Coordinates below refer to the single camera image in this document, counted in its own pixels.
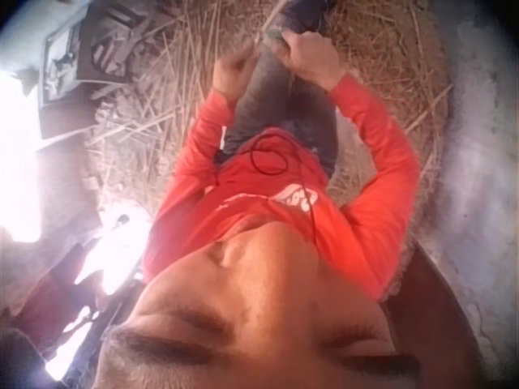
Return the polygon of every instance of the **nose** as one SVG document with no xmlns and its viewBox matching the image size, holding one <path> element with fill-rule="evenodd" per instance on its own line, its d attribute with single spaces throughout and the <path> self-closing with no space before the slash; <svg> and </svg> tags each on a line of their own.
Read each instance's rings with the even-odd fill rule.
<svg viewBox="0 0 519 389">
<path fill-rule="evenodd" d="M 315 247 L 291 226 L 273 222 L 238 235 L 225 261 L 242 298 L 241 333 L 270 352 L 310 342 L 320 277 Z"/>
</svg>

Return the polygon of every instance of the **person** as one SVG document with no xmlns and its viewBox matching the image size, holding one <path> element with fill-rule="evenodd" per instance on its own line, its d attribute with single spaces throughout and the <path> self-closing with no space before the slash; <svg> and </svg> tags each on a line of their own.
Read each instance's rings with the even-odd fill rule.
<svg viewBox="0 0 519 389">
<path fill-rule="evenodd" d="M 148 286 L 105 334 L 95 388 L 414 387 L 419 364 L 396 350 L 378 300 L 417 158 L 317 32 L 321 8 L 298 11 L 318 3 L 291 2 L 283 41 L 269 34 L 260 56 L 250 41 L 217 61 L 149 235 Z M 378 170 L 341 207 L 326 192 L 335 105 Z"/>
</svg>

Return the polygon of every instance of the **red shirt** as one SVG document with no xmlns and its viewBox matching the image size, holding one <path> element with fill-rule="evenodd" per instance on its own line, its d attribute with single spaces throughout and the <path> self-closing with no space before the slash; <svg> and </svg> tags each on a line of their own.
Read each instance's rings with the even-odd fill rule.
<svg viewBox="0 0 519 389">
<path fill-rule="evenodd" d="M 373 298 L 380 298 L 398 266 L 419 166 L 400 127 L 367 88 L 345 76 L 330 97 L 359 129 L 377 168 L 353 202 L 338 207 L 328 197 L 328 178 L 317 157 L 282 129 L 264 131 L 262 135 L 273 136 L 255 145 L 261 150 L 254 151 L 256 167 L 251 154 L 243 153 L 217 168 L 213 157 L 235 107 L 212 91 L 191 128 L 152 227 L 144 253 L 145 279 L 150 281 L 177 259 L 219 239 L 244 216 L 268 214 L 293 225 L 308 240 L 314 239 L 314 221 L 320 255 Z M 240 152 L 250 150 L 254 142 L 244 144 Z M 268 176 L 257 167 L 285 171 Z"/>
</svg>

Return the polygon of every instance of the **gray pants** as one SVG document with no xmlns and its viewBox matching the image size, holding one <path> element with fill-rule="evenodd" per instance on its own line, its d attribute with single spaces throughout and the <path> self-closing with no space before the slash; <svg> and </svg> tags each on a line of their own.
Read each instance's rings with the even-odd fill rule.
<svg viewBox="0 0 519 389">
<path fill-rule="evenodd" d="M 225 133 L 225 146 L 217 157 L 221 165 L 240 146 L 276 126 L 291 133 L 318 157 L 331 177 L 338 154 L 335 108 L 325 91 L 295 77 L 263 48 L 245 96 L 238 102 L 236 118 Z"/>
</svg>

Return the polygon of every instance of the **hay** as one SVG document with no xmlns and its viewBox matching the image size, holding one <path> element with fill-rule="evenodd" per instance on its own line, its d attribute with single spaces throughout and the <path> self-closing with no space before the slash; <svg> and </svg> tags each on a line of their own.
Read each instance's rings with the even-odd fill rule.
<svg viewBox="0 0 519 389">
<path fill-rule="evenodd" d="M 131 67 L 135 84 L 109 92 L 88 145 L 107 177 L 104 205 L 133 199 L 154 214 L 174 162 L 210 88 L 212 65 L 255 36 L 276 0 L 190 0 L 146 34 Z M 434 189 L 450 90 L 444 53 L 427 1 L 339 0 L 328 34 L 351 73 L 385 101 L 407 129 L 422 166 L 419 223 Z M 350 201 L 375 172 L 366 147 L 341 119 L 341 153 L 329 193 Z"/>
</svg>

